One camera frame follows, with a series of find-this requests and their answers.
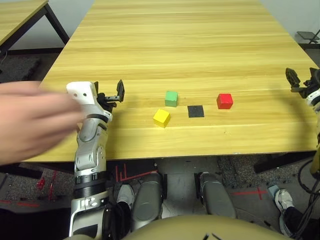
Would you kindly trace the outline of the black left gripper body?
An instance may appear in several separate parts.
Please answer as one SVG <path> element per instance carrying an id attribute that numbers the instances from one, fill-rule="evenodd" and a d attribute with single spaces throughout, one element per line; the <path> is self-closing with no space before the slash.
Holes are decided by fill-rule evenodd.
<path id="1" fill-rule="evenodd" d="M 100 106 L 108 111 L 112 112 L 113 108 L 117 107 L 118 96 L 106 96 L 104 93 L 99 93 L 97 95 L 97 102 L 100 104 Z"/>

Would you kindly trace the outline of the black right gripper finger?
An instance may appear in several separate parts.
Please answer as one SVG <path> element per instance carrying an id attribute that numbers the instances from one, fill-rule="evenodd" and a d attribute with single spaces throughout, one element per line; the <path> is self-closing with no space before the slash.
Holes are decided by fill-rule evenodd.
<path id="1" fill-rule="evenodd" d="M 291 88 L 299 88 L 300 87 L 300 79 L 298 78 L 297 73 L 291 69 L 291 68 L 286 68 L 285 70 L 285 76 L 287 81 L 289 82 Z"/>
<path id="2" fill-rule="evenodd" d="M 311 78 L 310 78 L 311 82 L 313 84 L 320 84 L 320 69 L 310 67 L 309 70 L 311 74 Z"/>

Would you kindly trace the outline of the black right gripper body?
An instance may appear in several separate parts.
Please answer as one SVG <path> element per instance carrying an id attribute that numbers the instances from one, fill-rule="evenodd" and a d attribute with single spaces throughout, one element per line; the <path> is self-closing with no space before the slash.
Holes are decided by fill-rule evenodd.
<path id="1" fill-rule="evenodd" d="M 307 96 L 315 92 L 320 88 L 319 83 L 314 83 L 311 80 L 307 80 L 304 82 L 306 84 L 306 87 L 300 87 L 298 83 L 292 84 L 291 85 L 291 92 L 292 93 L 299 93 L 299 95 L 303 98 L 306 99 Z"/>

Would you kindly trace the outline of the bystander's bare hand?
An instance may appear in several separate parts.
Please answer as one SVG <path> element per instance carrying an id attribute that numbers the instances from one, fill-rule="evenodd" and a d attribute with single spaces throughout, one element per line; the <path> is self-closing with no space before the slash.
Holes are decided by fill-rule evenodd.
<path id="1" fill-rule="evenodd" d="M 36 157 L 69 136 L 84 118 L 67 93 L 43 89 L 37 81 L 0 85 L 0 164 Z"/>

